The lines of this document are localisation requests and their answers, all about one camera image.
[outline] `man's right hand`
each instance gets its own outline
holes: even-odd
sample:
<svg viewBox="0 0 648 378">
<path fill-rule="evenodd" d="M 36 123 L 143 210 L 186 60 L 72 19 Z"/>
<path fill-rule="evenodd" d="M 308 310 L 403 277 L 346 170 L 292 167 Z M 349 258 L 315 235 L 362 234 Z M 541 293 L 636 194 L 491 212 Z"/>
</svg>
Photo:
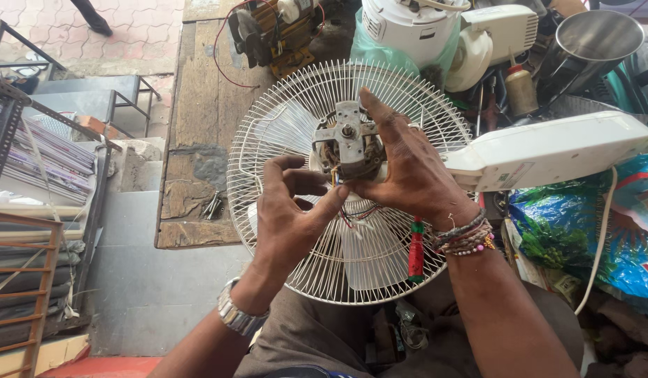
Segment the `man's right hand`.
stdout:
<svg viewBox="0 0 648 378">
<path fill-rule="evenodd" d="M 387 151 L 387 178 L 381 184 L 346 181 L 362 198 L 429 220 L 439 231 L 469 224 L 480 208 L 454 181 L 423 131 L 408 127 L 410 119 L 396 113 L 363 87 L 362 106 L 378 125 Z"/>
</svg>

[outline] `metal container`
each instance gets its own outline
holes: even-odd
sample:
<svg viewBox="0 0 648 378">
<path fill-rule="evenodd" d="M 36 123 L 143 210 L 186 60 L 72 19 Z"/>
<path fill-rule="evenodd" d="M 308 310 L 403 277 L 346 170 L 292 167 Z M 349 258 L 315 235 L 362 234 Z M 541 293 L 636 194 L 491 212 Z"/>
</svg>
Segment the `metal container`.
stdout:
<svg viewBox="0 0 648 378">
<path fill-rule="evenodd" d="M 565 19 L 538 71 L 539 103 L 593 87 L 643 42 L 639 22 L 622 13 L 595 10 Z"/>
</svg>

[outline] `fan guard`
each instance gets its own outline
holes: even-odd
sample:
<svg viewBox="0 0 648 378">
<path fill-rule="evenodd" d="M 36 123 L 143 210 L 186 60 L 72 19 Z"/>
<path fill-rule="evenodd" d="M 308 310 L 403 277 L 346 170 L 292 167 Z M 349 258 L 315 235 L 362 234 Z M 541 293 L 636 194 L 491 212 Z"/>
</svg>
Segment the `fan guard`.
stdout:
<svg viewBox="0 0 648 378">
<path fill-rule="evenodd" d="M 470 143 L 467 123 L 451 103 L 429 82 L 406 75 L 404 69 L 368 61 L 343 61 L 298 70 L 254 103 L 239 125 L 228 159 L 231 218 L 252 254 L 256 246 L 256 202 L 263 191 L 263 162 L 284 154 L 301 155 L 308 161 L 317 125 L 332 112 L 328 121 L 335 122 L 336 103 L 358 100 L 363 86 L 413 121 L 423 116 L 423 130 L 440 153 Z M 303 198 L 312 203 L 319 200 L 316 196 Z M 353 214 L 373 204 L 358 197 L 349 198 L 344 208 L 347 214 Z M 360 227 L 363 239 L 358 240 L 336 216 L 311 253 L 287 278 L 286 285 L 319 301 L 369 305 L 404 296 L 445 269 L 445 258 L 430 248 L 433 235 L 426 231 L 425 280 L 420 284 L 408 281 L 413 217 L 383 208 L 366 220 L 374 231 Z"/>
</svg>

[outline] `bracelet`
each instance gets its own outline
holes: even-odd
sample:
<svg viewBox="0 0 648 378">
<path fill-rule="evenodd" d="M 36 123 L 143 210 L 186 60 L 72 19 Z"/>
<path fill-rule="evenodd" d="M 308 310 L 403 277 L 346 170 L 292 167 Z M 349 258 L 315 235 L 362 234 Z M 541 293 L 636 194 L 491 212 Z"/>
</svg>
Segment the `bracelet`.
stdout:
<svg viewBox="0 0 648 378">
<path fill-rule="evenodd" d="M 475 217 L 475 219 L 471 220 L 468 225 L 462 227 L 454 227 L 449 231 L 437 233 L 434 244 L 431 246 L 431 248 L 436 251 L 440 248 L 441 245 L 448 243 L 450 240 L 461 237 L 462 235 L 466 235 L 471 232 L 472 229 L 480 227 L 480 225 L 483 224 L 486 212 L 487 210 L 481 207 L 478 216 Z"/>
<path fill-rule="evenodd" d="M 451 238 L 448 243 L 442 245 L 438 250 L 441 253 L 451 253 L 457 256 L 482 251 L 486 247 L 494 250 L 493 239 L 492 226 L 490 226 L 487 219 L 483 219 L 478 226 L 471 229 L 467 234 Z"/>
</svg>

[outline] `label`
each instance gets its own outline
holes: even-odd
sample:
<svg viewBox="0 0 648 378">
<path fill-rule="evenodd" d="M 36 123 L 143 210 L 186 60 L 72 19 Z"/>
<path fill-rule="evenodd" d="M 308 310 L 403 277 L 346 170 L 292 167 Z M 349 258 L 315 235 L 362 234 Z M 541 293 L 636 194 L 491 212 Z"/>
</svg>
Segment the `label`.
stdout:
<svg viewBox="0 0 648 378">
<path fill-rule="evenodd" d="M 482 9 L 476 9 L 474 11 L 471 11 L 471 13 L 475 15 L 486 15 L 486 14 L 499 13 L 499 12 L 503 12 L 503 10 L 497 7 L 482 8 Z"/>
<path fill-rule="evenodd" d="M 531 169 L 531 167 L 534 166 L 534 163 L 522 163 L 520 164 L 515 171 L 511 173 L 511 176 L 508 177 L 506 180 L 504 180 L 504 184 L 502 184 L 499 188 L 500 189 L 510 189 L 513 188 L 515 184 L 517 184 L 518 181 L 522 178 L 522 176 L 525 176 L 525 174 Z"/>
<path fill-rule="evenodd" d="M 301 10 L 304 11 L 310 7 L 311 0 L 298 0 L 298 3 L 301 5 Z"/>
</svg>

